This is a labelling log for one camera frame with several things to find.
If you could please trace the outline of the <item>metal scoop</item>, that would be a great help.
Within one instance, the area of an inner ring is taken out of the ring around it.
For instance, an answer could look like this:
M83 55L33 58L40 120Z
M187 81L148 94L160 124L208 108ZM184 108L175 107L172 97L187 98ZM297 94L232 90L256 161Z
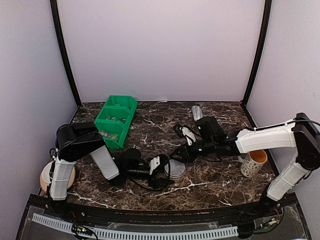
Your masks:
M191 111L195 122L204 117L202 109L197 105L193 105Z

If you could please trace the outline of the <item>clear plastic container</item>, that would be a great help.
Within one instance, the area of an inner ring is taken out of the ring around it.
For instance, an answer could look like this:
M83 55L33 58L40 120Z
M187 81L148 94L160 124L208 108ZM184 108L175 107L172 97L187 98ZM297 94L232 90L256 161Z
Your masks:
M185 165L173 166L171 165L170 168L168 165L164 167L164 173L172 179L181 178L186 172Z

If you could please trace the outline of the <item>clear plastic lid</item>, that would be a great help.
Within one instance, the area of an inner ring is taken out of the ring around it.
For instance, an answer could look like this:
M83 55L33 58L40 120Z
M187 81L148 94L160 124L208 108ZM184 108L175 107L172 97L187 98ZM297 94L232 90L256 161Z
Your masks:
M171 178L180 178L185 174L186 166L184 163L170 159L169 164L170 167L168 164L166 164L164 167L164 172L167 176L170 176Z

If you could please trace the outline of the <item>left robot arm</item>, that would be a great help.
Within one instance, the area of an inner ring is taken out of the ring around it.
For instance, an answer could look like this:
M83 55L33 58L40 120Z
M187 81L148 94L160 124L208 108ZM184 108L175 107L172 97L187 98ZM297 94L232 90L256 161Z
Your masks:
M56 131L55 148L50 150L53 163L49 172L47 195L53 200L51 210L60 218L67 218L70 206L64 202L76 162L90 155L100 172L112 186L122 186L126 180L137 184L146 180L146 190L163 191L174 181L170 178L170 159L159 154L152 159L143 160L136 148L124 151L114 159L93 122L64 124Z

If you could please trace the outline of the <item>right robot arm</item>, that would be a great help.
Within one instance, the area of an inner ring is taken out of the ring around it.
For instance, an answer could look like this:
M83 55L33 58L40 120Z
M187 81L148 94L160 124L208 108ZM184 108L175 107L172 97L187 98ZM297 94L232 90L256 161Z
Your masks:
M320 167L320 124L301 112L282 123L264 127L243 128L226 133L214 116L195 122L200 139L187 136L188 142L176 148L171 159L182 163L216 154L219 157L240 156L260 150L293 149L293 159L266 189L255 213L266 217L285 193L301 179Z

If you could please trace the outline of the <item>green three-compartment bin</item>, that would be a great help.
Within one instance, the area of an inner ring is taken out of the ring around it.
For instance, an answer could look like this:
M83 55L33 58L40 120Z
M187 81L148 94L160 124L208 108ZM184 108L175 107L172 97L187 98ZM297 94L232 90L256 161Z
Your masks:
M110 150L124 147L138 102L132 96L110 95L94 124Z

